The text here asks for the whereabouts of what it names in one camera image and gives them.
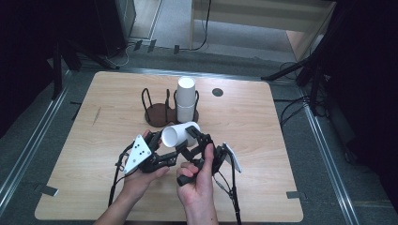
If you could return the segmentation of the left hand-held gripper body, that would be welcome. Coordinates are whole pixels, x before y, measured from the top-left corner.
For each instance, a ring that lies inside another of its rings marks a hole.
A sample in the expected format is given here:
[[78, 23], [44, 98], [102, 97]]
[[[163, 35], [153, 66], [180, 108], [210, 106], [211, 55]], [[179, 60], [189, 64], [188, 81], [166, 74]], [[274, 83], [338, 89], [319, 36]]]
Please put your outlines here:
[[138, 135], [130, 150], [123, 173], [132, 173], [135, 169], [140, 169], [143, 173], [152, 173], [157, 170], [155, 152], [148, 147], [149, 138]]

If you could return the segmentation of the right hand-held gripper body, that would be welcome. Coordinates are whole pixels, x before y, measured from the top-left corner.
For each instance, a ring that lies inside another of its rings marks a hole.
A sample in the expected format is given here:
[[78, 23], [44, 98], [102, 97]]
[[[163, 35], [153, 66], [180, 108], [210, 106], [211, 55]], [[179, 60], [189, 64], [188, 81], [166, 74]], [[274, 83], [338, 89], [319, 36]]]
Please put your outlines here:
[[[205, 135], [205, 141], [203, 144], [198, 144], [196, 147], [190, 150], [194, 154], [194, 158], [189, 162], [192, 163], [199, 171], [202, 170], [205, 163], [205, 150], [210, 143], [214, 144], [211, 137], [207, 134]], [[231, 165], [233, 171], [237, 171], [239, 173], [242, 172], [240, 166], [238, 165], [234, 151], [226, 142], [217, 146], [213, 150], [213, 157], [212, 174], [217, 173], [225, 161]]]

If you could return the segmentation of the single white paper cup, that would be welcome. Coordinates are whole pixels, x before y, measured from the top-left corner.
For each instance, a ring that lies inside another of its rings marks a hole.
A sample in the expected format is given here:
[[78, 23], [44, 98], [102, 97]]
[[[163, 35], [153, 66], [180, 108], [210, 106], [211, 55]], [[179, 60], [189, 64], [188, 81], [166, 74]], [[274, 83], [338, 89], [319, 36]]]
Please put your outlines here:
[[187, 141], [188, 146], [194, 146], [196, 140], [188, 133], [187, 128], [194, 126], [197, 130], [200, 129], [197, 123], [187, 122], [183, 124], [166, 127], [161, 133], [161, 141], [166, 147], [176, 147]]

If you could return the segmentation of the black wire cup holder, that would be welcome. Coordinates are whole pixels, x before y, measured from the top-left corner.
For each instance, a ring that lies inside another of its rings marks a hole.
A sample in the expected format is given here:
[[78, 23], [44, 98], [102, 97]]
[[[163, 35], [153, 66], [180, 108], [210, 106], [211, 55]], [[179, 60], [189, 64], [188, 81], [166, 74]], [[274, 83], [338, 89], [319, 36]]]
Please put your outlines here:
[[183, 107], [176, 101], [177, 91], [171, 95], [169, 89], [166, 90], [166, 98], [163, 103], [153, 103], [148, 88], [145, 88], [141, 94], [142, 104], [145, 110], [146, 122], [154, 128], [163, 128], [173, 123], [175, 125], [197, 122], [199, 112], [197, 105], [199, 101], [199, 92], [194, 95], [194, 102], [189, 107]]

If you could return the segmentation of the stack of white paper cups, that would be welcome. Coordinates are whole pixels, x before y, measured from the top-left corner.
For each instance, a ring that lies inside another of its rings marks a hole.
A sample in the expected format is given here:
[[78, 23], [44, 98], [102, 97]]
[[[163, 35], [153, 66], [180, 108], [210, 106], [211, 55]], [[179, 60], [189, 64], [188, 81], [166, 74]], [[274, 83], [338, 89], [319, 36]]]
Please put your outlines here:
[[176, 90], [177, 121], [186, 123], [193, 120], [196, 102], [195, 80], [191, 77], [180, 77]]

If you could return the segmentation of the person's left hand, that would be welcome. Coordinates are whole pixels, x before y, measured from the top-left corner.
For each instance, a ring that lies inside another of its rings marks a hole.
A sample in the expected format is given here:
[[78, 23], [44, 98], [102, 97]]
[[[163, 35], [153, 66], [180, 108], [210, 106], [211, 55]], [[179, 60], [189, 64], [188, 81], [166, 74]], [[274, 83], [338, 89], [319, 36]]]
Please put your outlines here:
[[146, 190], [153, 181], [163, 177], [169, 171], [170, 169], [168, 167], [162, 167], [151, 173], [144, 173], [137, 170], [129, 174], [124, 179], [124, 184], [118, 198], [130, 202], [137, 202], [144, 196]]

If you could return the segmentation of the person's right hand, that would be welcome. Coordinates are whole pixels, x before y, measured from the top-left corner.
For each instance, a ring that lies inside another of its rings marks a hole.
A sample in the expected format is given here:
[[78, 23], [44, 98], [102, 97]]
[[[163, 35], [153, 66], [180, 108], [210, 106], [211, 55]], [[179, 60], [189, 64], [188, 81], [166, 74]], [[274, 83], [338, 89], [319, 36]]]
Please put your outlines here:
[[177, 175], [185, 175], [192, 178], [196, 175], [194, 183], [186, 184], [177, 189], [177, 195], [186, 209], [194, 211], [210, 209], [214, 206], [212, 163], [214, 147], [210, 143], [205, 149], [205, 162], [201, 170], [190, 162], [184, 162], [177, 169]]

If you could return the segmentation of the grey tape strip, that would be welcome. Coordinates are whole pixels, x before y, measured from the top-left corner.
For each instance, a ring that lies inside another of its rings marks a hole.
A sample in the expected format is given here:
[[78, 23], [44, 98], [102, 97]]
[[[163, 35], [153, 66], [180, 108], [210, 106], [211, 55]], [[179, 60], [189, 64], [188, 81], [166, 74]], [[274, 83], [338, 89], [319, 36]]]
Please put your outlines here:
[[300, 200], [306, 200], [307, 196], [304, 192], [300, 191], [287, 191], [286, 196], [288, 199], [300, 199]]
[[47, 185], [43, 185], [40, 188], [39, 192], [54, 197], [58, 193], [58, 189], [55, 187], [49, 187]]

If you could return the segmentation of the black tripod stand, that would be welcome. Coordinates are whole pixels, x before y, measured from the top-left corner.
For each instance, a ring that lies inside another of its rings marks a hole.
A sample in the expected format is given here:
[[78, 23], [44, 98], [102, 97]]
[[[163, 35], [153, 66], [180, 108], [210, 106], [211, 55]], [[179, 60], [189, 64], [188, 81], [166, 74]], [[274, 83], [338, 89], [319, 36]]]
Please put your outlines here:
[[349, 2], [337, 0], [337, 10], [332, 13], [331, 25], [315, 50], [301, 61], [272, 75], [261, 77], [261, 80], [266, 82], [275, 81], [300, 69], [300, 73], [296, 78], [296, 84], [304, 87], [308, 82], [312, 82], [309, 107], [313, 115], [317, 115], [316, 95], [321, 80], [321, 72], [323, 71], [325, 62], [331, 56], [331, 50], [337, 46], [339, 34], [343, 30], [344, 23], [351, 9], [352, 6]]

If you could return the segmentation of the black metal stand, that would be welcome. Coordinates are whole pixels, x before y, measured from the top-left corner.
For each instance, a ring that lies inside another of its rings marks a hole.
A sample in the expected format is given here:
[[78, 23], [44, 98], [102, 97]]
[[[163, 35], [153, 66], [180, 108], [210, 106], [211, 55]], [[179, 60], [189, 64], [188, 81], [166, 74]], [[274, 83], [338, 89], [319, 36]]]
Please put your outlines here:
[[82, 53], [103, 68], [119, 69], [119, 66], [112, 66], [110, 63], [99, 58], [75, 41], [70, 39], [58, 39], [53, 46], [53, 99], [56, 99], [61, 94], [63, 88], [62, 62], [65, 62], [71, 70], [79, 71], [81, 69], [82, 63], [78, 57], [78, 53]]

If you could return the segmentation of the dark cabinet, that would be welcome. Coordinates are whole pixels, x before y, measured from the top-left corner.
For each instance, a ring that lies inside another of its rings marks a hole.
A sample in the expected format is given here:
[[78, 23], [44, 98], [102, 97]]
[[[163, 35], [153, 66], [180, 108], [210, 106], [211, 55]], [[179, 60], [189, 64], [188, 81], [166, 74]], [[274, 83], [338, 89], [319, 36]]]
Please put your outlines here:
[[136, 19], [134, 0], [94, 0], [99, 20], [99, 53], [112, 56], [125, 49]]

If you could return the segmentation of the light wooden desk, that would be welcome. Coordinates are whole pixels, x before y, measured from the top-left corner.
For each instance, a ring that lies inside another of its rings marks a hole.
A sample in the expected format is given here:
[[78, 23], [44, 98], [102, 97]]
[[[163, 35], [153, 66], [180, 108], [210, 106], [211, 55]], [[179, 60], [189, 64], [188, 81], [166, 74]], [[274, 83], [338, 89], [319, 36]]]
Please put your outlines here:
[[334, 0], [191, 0], [190, 47], [194, 21], [210, 3], [212, 22], [285, 30], [293, 53], [302, 60], [320, 34], [325, 34], [337, 3]]

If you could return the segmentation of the metal floor rail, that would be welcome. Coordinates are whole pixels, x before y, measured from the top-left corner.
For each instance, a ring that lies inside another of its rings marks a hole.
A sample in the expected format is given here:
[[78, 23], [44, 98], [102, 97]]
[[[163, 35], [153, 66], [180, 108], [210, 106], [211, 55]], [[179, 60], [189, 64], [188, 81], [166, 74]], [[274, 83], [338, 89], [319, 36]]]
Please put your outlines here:
[[55, 115], [57, 114], [65, 96], [69, 90], [69, 84], [73, 78], [73, 72], [69, 69], [63, 76], [64, 87], [61, 88], [60, 94], [50, 102], [45, 113], [40, 118], [32, 135], [25, 144], [20, 156], [12, 167], [4, 184], [0, 187], [0, 215], [6, 210], [17, 186], [21, 182], [25, 171], [27, 170], [31, 160], [36, 154], [41, 141], [50, 127]]
[[298, 91], [305, 98], [305, 113], [310, 124], [312, 133], [314, 135], [321, 158], [323, 159], [323, 163], [326, 167], [331, 186], [343, 214], [345, 223], [346, 225], [360, 225], [356, 210], [345, 187], [342, 176], [340, 175], [339, 170], [335, 164], [334, 158], [330, 152], [324, 132], [320, 127], [317, 117], [313, 114], [313, 111], [311, 110], [311, 104], [314, 103], [314, 100], [311, 100], [310, 97], [307, 97], [307, 92], [303, 88], [300, 88]]

